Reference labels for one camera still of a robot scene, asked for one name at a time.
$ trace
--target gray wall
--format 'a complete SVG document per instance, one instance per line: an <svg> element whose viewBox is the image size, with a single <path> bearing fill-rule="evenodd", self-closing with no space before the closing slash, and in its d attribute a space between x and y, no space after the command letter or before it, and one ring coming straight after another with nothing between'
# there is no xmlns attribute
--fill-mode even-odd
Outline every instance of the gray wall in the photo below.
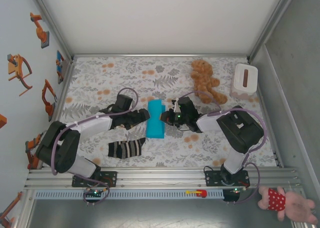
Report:
<svg viewBox="0 0 320 228"><path fill-rule="evenodd" d="M319 0L293 0L266 47L319 180Z"/></svg>

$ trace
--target white wall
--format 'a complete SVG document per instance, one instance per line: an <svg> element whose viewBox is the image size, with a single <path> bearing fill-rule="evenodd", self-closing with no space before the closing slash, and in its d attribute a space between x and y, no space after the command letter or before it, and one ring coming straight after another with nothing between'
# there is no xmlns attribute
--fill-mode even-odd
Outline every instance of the white wall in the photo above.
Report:
<svg viewBox="0 0 320 228"><path fill-rule="evenodd" d="M0 129L0 211L3 211L24 187L28 174L25 142L48 128L48 115L42 102L42 88L48 79L59 97L62 85L58 85L56 55L59 49L50 33L50 44L41 49L36 26L30 20L30 12L39 14L32 0L0 0L0 114L7 124ZM40 21L43 29L47 27ZM14 74L8 74L7 55L20 54L31 66L32 74L25 82L33 87L25 90ZM47 91L47 100L53 97Z"/></svg>
<svg viewBox="0 0 320 228"><path fill-rule="evenodd" d="M45 0L75 54L249 54L278 0Z"/></svg>

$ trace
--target metal rail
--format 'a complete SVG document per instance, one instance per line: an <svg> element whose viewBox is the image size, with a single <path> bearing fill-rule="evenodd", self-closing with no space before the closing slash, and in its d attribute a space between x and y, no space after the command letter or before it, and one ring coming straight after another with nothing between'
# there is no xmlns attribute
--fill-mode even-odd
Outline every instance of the metal rail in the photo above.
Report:
<svg viewBox="0 0 320 228"><path fill-rule="evenodd" d="M76 58L87 58L87 57L212 57L212 58L244 58L245 54L75 54Z"/></svg>
<svg viewBox="0 0 320 228"><path fill-rule="evenodd" d="M289 188L300 186L298 172L291 168L261 167L261 185ZM202 168L102 168L102 171L117 171L117 185L113 189L221 189L226 186L207 187ZM252 187L258 182L255 168L247 167ZM69 173L52 175L50 168L31 170L25 189L83 189L71 187Z"/></svg>

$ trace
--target stuffed toy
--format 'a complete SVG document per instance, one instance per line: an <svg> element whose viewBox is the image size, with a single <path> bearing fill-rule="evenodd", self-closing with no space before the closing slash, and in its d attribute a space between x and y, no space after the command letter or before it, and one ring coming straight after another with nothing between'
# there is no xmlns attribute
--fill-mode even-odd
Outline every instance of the stuffed toy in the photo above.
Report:
<svg viewBox="0 0 320 228"><path fill-rule="evenodd" d="M219 79L211 77L214 73L212 65L204 60L195 60L191 63L191 66L193 67L191 78L194 80L194 90L212 95L219 104L225 104L228 100L227 96L212 89L212 87L217 87L220 84ZM199 96L205 104L212 102L212 99L205 94L196 93L195 95Z"/></svg>
<svg viewBox="0 0 320 228"><path fill-rule="evenodd" d="M281 187L277 191L265 186L259 188L262 200L258 202L261 209L278 211L278 220L283 221L285 215L295 222L308 222L317 224L318 219L311 213L315 208L315 203L310 199L303 198L293 191L285 193Z"/></svg>

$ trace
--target red switch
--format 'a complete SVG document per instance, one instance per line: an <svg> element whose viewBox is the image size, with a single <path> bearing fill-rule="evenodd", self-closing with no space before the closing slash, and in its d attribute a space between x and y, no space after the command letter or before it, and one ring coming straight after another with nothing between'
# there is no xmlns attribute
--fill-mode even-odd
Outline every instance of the red switch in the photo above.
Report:
<svg viewBox="0 0 320 228"><path fill-rule="evenodd" d="M197 191L199 192L199 193L198 192L196 193L197 197L206 198L208 193L205 189L197 189Z"/></svg>

